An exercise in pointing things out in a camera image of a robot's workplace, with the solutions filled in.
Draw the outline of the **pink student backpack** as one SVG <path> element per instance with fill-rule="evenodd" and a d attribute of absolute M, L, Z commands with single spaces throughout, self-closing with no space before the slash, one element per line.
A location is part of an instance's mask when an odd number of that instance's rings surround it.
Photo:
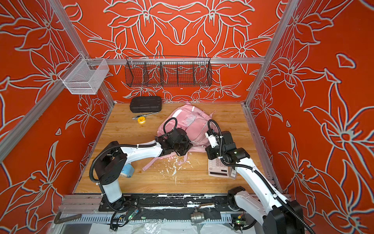
<path fill-rule="evenodd" d="M 187 161 L 188 153 L 203 153 L 205 152 L 205 148 L 207 146 L 210 146 L 209 140 L 206 137 L 206 132 L 208 131 L 207 122 L 212 119 L 214 112 L 208 115 L 198 107 L 191 105 L 189 102 L 186 102 L 184 106 L 175 109 L 167 118 L 167 120 L 170 118 L 177 119 L 177 128 L 181 128 L 187 133 L 187 136 L 189 137 L 192 144 L 192 147 L 187 151 L 187 153 L 182 155 L 184 157 L 184 161 L 180 162 L 179 165 Z M 170 132 L 175 126 L 174 121 L 166 123 L 167 120 L 165 120 L 158 128 L 157 136 L 161 136 L 165 133 L 164 128 L 167 132 Z M 143 171 L 146 171 L 148 168 L 150 168 L 157 160 L 172 158 L 174 156 L 177 156 L 176 152 L 154 158 L 146 166 L 143 167 Z"/>

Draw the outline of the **light blue pencil sharpener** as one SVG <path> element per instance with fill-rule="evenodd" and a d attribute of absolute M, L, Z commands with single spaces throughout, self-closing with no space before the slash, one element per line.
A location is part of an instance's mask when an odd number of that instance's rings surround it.
<path fill-rule="evenodd" d="M 121 176 L 124 176 L 126 178 L 131 178 L 133 174 L 134 174 L 134 168 L 130 163 L 125 164 L 120 173 Z"/>

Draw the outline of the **pink desk calculator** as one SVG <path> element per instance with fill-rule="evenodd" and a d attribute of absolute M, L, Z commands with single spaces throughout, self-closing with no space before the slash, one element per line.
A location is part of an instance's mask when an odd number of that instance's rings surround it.
<path fill-rule="evenodd" d="M 223 165 L 219 158 L 208 160 L 208 175 L 215 177 L 228 178 L 229 169 Z"/>

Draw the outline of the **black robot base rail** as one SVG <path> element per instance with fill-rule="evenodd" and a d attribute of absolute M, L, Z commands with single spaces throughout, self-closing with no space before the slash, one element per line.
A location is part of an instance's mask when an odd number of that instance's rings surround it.
<path fill-rule="evenodd" d="M 211 221 L 220 220 L 223 214 L 232 218 L 245 214 L 243 209 L 234 207 L 228 194 L 124 194 L 123 197 L 131 203 L 130 212 L 139 209 L 135 220 L 145 217 L 190 221 L 194 212 L 201 212 Z"/>

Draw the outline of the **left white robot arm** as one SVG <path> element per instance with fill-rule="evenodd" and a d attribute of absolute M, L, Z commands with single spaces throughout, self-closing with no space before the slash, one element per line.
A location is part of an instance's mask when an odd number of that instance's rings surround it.
<path fill-rule="evenodd" d="M 93 159 L 89 168 L 89 178 L 99 186 L 108 204 L 124 201 L 118 179 L 125 165 L 172 153 L 184 156 L 192 148 L 186 131 L 177 127 L 177 119 L 170 118 L 168 121 L 174 122 L 174 127 L 167 132 L 163 126 L 164 132 L 156 136 L 154 141 L 137 145 L 113 141 Z"/>

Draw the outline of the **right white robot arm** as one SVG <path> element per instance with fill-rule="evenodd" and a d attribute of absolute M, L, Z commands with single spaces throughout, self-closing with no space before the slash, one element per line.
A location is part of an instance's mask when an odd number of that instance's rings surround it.
<path fill-rule="evenodd" d="M 249 153 L 236 147 L 231 133 L 221 131 L 214 120 L 209 120 L 207 126 L 208 159 L 219 159 L 224 166 L 235 170 L 257 196 L 254 199 L 243 187 L 235 187 L 228 192 L 234 206 L 251 215 L 265 234 L 313 234 L 314 230 L 304 220 L 300 204 L 290 201 L 269 182 Z"/>

